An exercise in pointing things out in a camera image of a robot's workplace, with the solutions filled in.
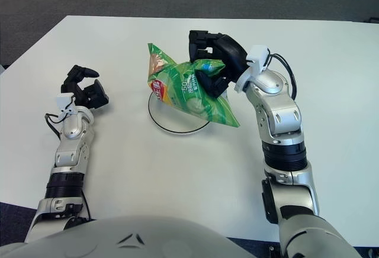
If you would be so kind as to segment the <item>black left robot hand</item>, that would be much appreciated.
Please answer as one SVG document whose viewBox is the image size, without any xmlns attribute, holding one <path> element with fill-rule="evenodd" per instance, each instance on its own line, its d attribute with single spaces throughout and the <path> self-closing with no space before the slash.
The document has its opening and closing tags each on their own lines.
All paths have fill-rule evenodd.
<svg viewBox="0 0 379 258">
<path fill-rule="evenodd" d="M 97 109 L 109 103 L 109 97 L 104 91 L 100 81 L 94 80 L 92 85 L 81 89 L 78 85 L 84 78 L 98 78 L 99 73 L 87 67 L 74 65 L 67 78 L 61 85 L 61 93 L 73 93 L 76 106 L 87 107 L 88 109 Z"/>
</svg>

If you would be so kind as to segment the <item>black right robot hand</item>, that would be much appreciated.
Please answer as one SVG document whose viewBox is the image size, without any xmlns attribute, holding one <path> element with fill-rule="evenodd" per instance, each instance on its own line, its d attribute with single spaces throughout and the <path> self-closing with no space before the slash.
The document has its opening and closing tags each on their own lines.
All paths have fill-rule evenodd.
<svg viewBox="0 0 379 258">
<path fill-rule="evenodd" d="M 204 72 L 196 73 L 200 85 L 212 98 L 218 98 L 229 86 L 236 83 L 246 71 L 247 52 L 230 36 L 222 33 L 212 34 L 208 31 L 191 30 L 189 32 L 189 60 L 221 60 L 224 68 L 213 76 Z"/>
</svg>

